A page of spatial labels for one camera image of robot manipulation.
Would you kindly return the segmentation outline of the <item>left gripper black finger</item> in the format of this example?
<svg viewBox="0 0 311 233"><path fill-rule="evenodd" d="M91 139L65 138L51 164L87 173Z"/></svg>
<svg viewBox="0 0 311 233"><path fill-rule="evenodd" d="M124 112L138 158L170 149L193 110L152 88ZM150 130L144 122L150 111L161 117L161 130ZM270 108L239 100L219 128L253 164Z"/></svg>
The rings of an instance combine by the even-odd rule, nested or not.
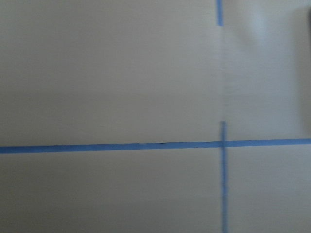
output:
<svg viewBox="0 0 311 233"><path fill-rule="evenodd" d="M298 11L298 58L300 112L303 131L311 134L311 11Z"/></svg>

